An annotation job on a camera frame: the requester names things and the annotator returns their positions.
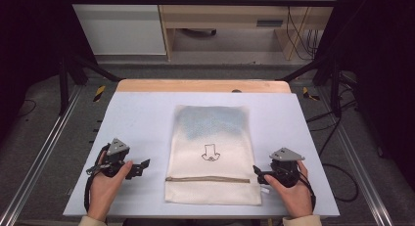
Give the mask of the light wooden desk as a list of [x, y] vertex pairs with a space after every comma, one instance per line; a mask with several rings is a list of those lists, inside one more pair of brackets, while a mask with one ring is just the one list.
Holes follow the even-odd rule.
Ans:
[[[307, 29], [322, 31], [330, 7], [161, 5], [163, 27], [173, 29], [273, 29], [287, 60], [300, 49]], [[283, 20], [281, 27], [257, 27], [257, 20]]]

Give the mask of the person's left hand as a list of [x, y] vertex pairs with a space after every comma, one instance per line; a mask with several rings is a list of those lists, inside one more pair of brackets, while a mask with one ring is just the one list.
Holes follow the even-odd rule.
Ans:
[[87, 216], [104, 223], [117, 192], [131, 170], [133, 162], [128, 161], [114, 177], [107, 177], [103, 173], [95, 175], [90, 189], [90, 205]]

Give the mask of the yellow black tape strip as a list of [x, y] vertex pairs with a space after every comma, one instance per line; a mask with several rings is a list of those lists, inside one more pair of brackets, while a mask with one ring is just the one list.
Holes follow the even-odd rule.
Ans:
[[308, 89], [306, 87], [302, 87], [302, 95], [306, 99], [310, 99], [310, 100], [313, 100], [313, 101], [320, 101], [320, 97], [315, 96], [315, 95], [314, 96], [310, 95], [309, 92], [308, 92]]
[[93, 98], [93, 102], [99, 102], [104, 91], [105, 91], [106, 86], [105, 85], [100, 85], [95, 93], [95, 96]]

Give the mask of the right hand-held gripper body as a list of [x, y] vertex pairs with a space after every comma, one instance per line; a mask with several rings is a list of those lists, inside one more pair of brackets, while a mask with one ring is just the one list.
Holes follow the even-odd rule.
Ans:
[[305, 157], [288, 148], [281, 148], [269, 157], [271, 175], [286, 188], [294, 187], [300, 180], [298, 161], [305, 160]]

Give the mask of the white mesh laundry bag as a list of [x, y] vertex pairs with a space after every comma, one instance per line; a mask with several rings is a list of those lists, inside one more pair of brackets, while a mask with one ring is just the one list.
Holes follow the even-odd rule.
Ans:
[[175, 108], [164, 199], [185, 204], [261, 204], [247, 108]]

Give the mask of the black metal stand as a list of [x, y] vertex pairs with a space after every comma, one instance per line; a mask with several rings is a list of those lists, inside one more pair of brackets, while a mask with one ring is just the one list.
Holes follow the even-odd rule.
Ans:
[[312, 78], [314, 85], [321, 86], [328, 79], [331, 79], [330, 109], [334, 113], [335, 117], [340, 117], [342, 114], [339, 98], [341, 71], [340, 65], [335, 57], [321, 57], [319, 59], [313, 60], [300, 69], [282, 77], [281, 81], [290, 82], [295, 78], [303, 75], [304, 73], [311, 71], [312, 69], [317, 70]]
[[70, 57], [62, 57], [59, 63], [59, 83], [61, 97], [61, 108], [59, 115], [62, 115], [69, 108], [68, 75], [70, 75], [76, 85], [85, 85], [88, 81], [88, 77], [83, 70], [84, 68], [89, 68], [112, 82], [121, 81], [121, 77], [118, 77], [104, 70], [103, 68], [99, 67], [97, 63], [88, 61], [80, 56], [74, 55]]

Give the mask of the white cabinet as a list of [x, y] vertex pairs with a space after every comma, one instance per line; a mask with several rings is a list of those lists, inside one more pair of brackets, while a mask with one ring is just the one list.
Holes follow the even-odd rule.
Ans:
[[73, 5], [95, 55], [164, 55], [157, 5]]

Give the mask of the aluminium floor rail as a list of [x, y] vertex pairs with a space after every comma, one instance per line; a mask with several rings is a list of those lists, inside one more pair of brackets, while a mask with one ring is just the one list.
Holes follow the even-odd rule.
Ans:
[[24, 176], [24, 180], [17, 189], [16, 193], [14, 194], [14, 197], [11, 199], [7, 208], [0, 215], [0, 226], [14, 226], [36, 182], [38, 181], [49, 156], [52, 154], [56, 146], [56, 143], [58, 142], [69, 120], [69, 117], [74, 107], [76, 106], [81, 92], [81, 86], [73, 87], [73, 91], [69, 97], [69, 103], [67, 108], [64, 109], [62, 113], [57, 116], [53, 124], [53, 127], [48, 133], [47, 138], [43, 142], [42, 147], [36, 155], [36, 158], [31, 163], [29, 170]]
[[377, 225], [393, 226], [392, 218], [390, 217], [389, 212], [376, 190], [369, 173], [364, 167], [362, 160], [359, 158], [354, 146], [351, 144], [341, 121], [339, 121], [338, 124], [337, 137], [340, 142], [340, 146], [344, 150], [350, 168], [356, 178], [360, 192], [363, 195]]

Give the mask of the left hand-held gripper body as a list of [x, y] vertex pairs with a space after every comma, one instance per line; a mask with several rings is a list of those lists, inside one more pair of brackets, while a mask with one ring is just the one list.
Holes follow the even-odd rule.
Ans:
[[124, 159], [129, 147], [117, 138], [104, 146], [97, 156], [94, 165], [86, 170], [88, 175], [101, 171], [107, 177], [114, 177], [124, 166]]

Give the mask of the wooden table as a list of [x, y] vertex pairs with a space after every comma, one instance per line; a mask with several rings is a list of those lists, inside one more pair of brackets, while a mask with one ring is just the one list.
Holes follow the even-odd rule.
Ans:
[[123, 79], [116, 92], [236, 92], [291, 93], [289, 84], [275, 80]]

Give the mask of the white table mat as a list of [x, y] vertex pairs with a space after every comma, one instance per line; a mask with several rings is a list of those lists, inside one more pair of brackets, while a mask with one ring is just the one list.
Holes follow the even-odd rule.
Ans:
[[123, 182], [109, 216], [120, 218], [268, 218], [286, 213], [274, 191], [261, 195], [262, 204], [198, 205], [164, 200], [164, 178], [170, 152], [176, 106], [246, 107], [254, 164], [269, 167], [269, 155], [283, 147], [305, 157], [308, 180], [316, 195], [314, 212], [336, 217], [339, 210], [308, 131], [298, 97], [292, 93], [156, 93], [116, 92], [107, 108], [91, 152], [91, 167], [102, 147], [114, 138], [130, 147], [128, 158], [151, 161], [141, 177]]

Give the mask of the person's right hand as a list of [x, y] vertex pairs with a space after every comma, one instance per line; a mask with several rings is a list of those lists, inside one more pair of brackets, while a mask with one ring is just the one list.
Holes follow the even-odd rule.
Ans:
[[313, 214], [311, 193], [301, 181], [294, 187], [286, 188], [271, 175], [265, 175], [264, 179], [280, 195], [290, 218], [296, 219]]

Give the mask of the black horizontal frame bar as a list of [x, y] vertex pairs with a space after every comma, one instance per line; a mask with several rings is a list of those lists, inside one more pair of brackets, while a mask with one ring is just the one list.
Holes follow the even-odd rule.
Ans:
[[68, 0], [85, 5], [203, 5], [203, 6], [276, 6], [335, 7], [337, 0]]

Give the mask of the black curtain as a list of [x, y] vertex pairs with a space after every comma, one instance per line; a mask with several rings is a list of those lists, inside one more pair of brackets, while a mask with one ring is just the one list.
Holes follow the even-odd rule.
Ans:
[[95, 61], [71, 4], [0, 0], [0, 142], [11, 131], [28, 88], [59, 73], [64, 49]]
[[375, 140], [415, 191], [415, 0], [339, 1], [317, 54], [356, 75]]

